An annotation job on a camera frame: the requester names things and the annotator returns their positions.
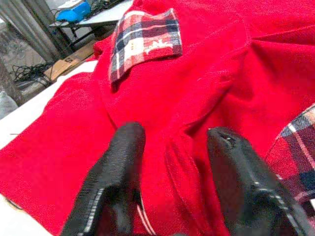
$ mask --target blue container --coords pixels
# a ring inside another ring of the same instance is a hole
[[[62,10],[57,16],[57,21],[79,22],[86,14],[91,12],[90,5],[85,1],[72,9]]]

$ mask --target plaid fabric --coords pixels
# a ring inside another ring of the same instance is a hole
[[[119,20],[112,38],[111,83],[136,64],[182,54],[179,24],[172,8],[156,16],[128,12]]]
[[[266,162],[300,204],[315,198],[315,103],[282,130]]]

